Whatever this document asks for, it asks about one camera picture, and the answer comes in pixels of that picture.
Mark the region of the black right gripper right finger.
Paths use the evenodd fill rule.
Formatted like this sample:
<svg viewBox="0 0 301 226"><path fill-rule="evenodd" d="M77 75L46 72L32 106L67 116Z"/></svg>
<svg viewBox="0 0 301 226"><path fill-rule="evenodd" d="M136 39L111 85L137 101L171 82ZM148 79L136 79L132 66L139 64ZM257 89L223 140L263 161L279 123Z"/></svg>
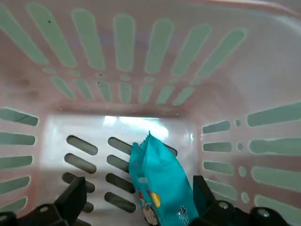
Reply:
<svg viewBox="0 0 301 226"><path fill-rule="evenodd" d="M284 218L267 207L247 213L224 200L217 200L202 176L193 177L193 200L199 217L191 226L287 226Z"/></svg>

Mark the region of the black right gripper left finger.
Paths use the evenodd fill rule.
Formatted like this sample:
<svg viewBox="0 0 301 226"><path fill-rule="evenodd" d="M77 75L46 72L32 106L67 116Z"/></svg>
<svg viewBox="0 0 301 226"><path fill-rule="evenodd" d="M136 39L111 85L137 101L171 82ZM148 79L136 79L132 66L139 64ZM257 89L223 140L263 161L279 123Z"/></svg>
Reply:
<svg viewBox="0 0 301 226"><path fill-rule="evenodd" d="M2 226L72 226L87 203L86 180L75 178L54 201L18 218L12 211L0 213Z"/></svg>

